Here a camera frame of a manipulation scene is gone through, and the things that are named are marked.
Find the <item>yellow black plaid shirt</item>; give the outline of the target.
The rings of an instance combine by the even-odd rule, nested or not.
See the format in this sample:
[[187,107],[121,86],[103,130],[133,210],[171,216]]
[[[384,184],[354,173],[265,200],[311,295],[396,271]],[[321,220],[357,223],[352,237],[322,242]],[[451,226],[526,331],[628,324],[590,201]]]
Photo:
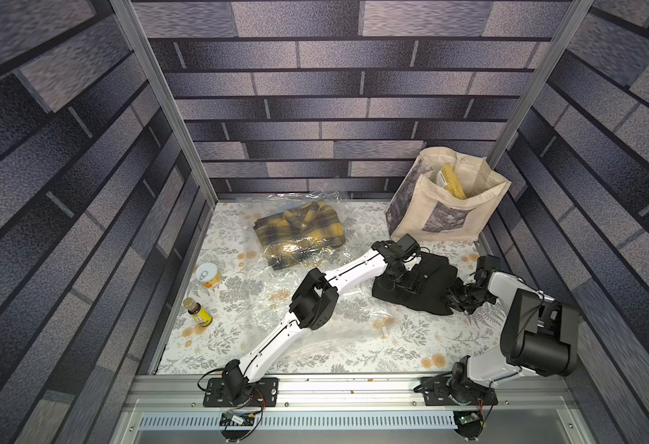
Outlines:
[[274,270],[290,268],[324,249],[336,249],[346,243],[337,211],[320,201],[260,218],[253,229],[267,263]]

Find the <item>clear plastic vacuum bag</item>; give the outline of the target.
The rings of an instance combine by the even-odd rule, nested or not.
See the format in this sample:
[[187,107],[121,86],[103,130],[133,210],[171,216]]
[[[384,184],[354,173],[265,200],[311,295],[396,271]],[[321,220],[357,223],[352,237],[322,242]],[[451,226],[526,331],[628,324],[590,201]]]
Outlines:
[[359,277],[364,255],[389,240],[386,207],[337,194],[277,194],[227,205],[224,237],[244,251],[219,293],[230,357],[244,359],[288,325],[297,352],[311,360],[397,325],[393,305],[372,296],[374,280]]

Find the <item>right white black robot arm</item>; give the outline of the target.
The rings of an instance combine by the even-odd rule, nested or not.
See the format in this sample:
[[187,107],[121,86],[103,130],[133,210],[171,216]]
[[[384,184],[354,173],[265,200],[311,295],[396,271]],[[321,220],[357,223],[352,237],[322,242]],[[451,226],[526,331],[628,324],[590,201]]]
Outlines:
[[499,305],[505,314],[498,347],[465,356],[452,368],[448,395],[460,405],[492,404],[495,388],[503,382],[530,376],[566,377],[577,365],[578,310],[499,267],[498,257],[481,256],[474,281],[451,290],[453,301],[465,314],[485,303]]

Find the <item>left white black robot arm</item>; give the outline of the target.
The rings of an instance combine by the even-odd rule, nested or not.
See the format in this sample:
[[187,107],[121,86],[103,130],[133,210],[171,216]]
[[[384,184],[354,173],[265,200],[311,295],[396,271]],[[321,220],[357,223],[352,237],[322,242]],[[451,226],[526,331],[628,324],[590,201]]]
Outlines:
[[232,403],[248,399],[255,384],[296,340],[324,327],[345,290],[382,275],[400,279],[408,272],[406,263],[420,252],[419,243],[405,235],[397,242],[375,242],[367,253],[335,270],[311,269],[293,293],[279,324],[250,352],[224,366],[222,381]]

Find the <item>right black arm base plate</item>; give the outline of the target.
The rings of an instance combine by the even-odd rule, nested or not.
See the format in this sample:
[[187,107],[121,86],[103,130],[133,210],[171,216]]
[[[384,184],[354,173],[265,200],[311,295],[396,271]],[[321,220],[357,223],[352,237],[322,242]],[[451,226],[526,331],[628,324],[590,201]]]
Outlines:
[[426,406],[479,407],[498,405],[493,388],[461,380],[450,382],[450,374],[422,377],[413,391],[422,394]]

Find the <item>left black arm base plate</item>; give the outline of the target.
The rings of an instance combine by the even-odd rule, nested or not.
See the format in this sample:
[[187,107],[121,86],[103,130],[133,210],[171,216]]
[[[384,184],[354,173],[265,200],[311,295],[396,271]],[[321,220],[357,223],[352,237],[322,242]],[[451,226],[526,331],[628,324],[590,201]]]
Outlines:
[[230,390],[228,384],[217,377],[209,379],[202,400],[203,407],[275,407],[278,401],[280,380],[276,377],[265,377],[252,384],[242,383],[236,390]]

